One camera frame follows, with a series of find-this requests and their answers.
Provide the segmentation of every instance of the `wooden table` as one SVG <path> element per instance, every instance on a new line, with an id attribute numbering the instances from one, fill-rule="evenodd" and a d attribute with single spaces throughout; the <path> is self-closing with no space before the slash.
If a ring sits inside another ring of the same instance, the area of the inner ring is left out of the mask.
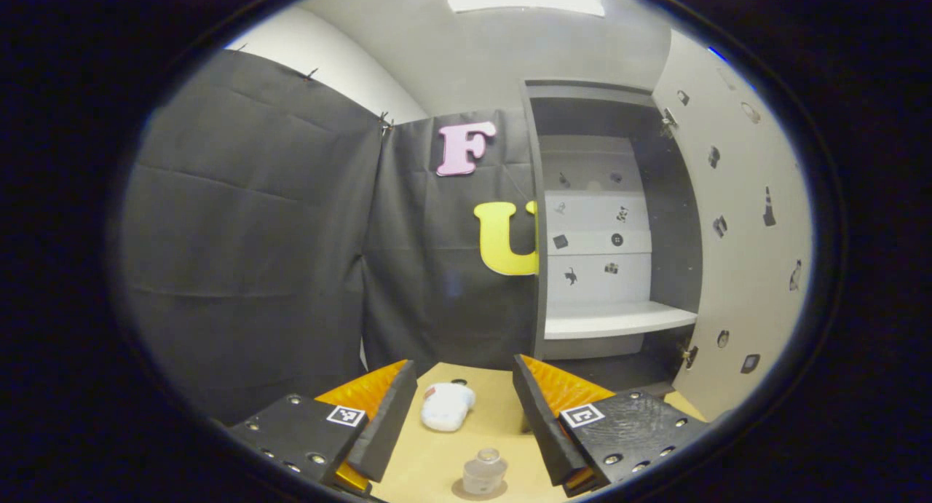
<path id="1" fill-rule="evenodd" d="M 465 379 L 476 394 L 475 407 L 456 432 L 428 429 L 420 421 L 424 391 L 433 383 Z M 551 486 L 533 434 L 521 433 L 523 411 L 510 371 L 490 371 L 439 363 L 417 379 L 411 403 L 385 471 L 372 494 L 392 503 L 460 503 L 453 484 L 463 464 L 479 450 L 494 447 L 508 462 L 508 488 L 496 503 L 566 501 L 559 486 Z"/>

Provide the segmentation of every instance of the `open cabinet door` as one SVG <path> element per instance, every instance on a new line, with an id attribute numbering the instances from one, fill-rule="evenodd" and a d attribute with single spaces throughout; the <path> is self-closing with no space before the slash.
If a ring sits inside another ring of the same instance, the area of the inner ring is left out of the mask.
<path id="1" fill-rule="evenodd" d="M 652 96 L 676 123 L 702 232 L 695 353 L 673 386 L 712 420 L 748 397 L 796 328 L 813 254 L 810 201 L 775 116 L 711 49 L 673 30 Z"/>

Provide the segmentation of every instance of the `white wall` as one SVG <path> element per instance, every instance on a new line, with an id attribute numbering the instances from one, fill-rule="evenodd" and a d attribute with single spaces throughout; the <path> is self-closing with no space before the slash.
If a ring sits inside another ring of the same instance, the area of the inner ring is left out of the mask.
<path id="1" fill-rule="evenodd" d="M 686 105 L 678 91 L 689 95 Z M 759 386 L 796 328 L 813 263 L 812 207 L 802 163 L 780 122 L 706 45 L 674 30 L 653 97 L 679 123 L 673 133 L 692 179 L 702 232 L 702 296 L 690 343 L 699 351 L 673 387 L 703 416 L 715 418 Z M 759 113 L 756 124 L 742 103 Z M 713 145 L 720 155 L 715 168 L 708 160 Z M 770 226 L 763 218 L 766 188 L 776 221 Z M 720 237 L 713 221 L 722 216 L 727 230 Z M 792 290 L 797 260 L 799 287 Z M 730 336 L 719 347 L 723 330 Z M 752 354 L 760 355 L 757 369 L 741 373 Z"/>
<path id="2" fill-rule="evenodd" d="M 352 39 L 306 9 L 292 7 L 276 13 L 234 39 L 227 49 L 263 56 L 346 95 L 370 112 L 396 122 L 427 117 L 417 102 Z"/>

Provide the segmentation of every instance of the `white cabinet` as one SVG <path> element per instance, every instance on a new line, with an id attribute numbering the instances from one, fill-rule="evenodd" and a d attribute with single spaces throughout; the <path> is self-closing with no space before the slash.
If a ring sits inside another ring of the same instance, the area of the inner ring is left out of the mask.
<path id="1" fill-rule="evenodd" d="M 640 350 L 642 334 L 695 314 L 650 300 L 652 238 L 625 138 L 541 135 L 546 247 L 543 357 Z"/>

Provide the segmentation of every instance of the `black fabric backdrop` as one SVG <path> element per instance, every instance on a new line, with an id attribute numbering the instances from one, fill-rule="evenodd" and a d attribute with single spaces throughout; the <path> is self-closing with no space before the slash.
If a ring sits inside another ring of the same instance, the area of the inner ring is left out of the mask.
<path id="1" fill-rule="evenodd" d="M 475 172 L 441 178 L 439 129 L 490 121 Z M 516 208 L 510 244 L 532 252 L 534 199 L 529 131 L 523 111 L 473 111 L 396 125 L 386 134 L 363 248 L 363 343 L 370 369 L 401 358 L 417 373 L 437 361 L 510 369 L 513 354 L 532 348 L 536 281 L 490 270 L 479 253 L 481 202 Z"/>
<path id="2" fill-rule="evenodd" d="M 220 52 L 150 119 L 121 226 L 127 300 L 210 416 L 236 423 L 362 373 L 379 137 L 364 108 L 245 52 Z"/>
<path id="3" fill-rule="evenodd" d="M 480 121 L 497 134 L 476 171 L 438 177 L 438 129 Z M 223 51 L 143 134 L 121 225 L 127 301 L 166 377 L 227 424 L 357 377 L 363 335 L 370 370 L 507 369 L 532 348 L 536 284 L 483 264 L 473 208 L 513 202 L 512 249 L 529 253 L 533 196 L 522 111 L 382 137 L 338 92 Z"/>

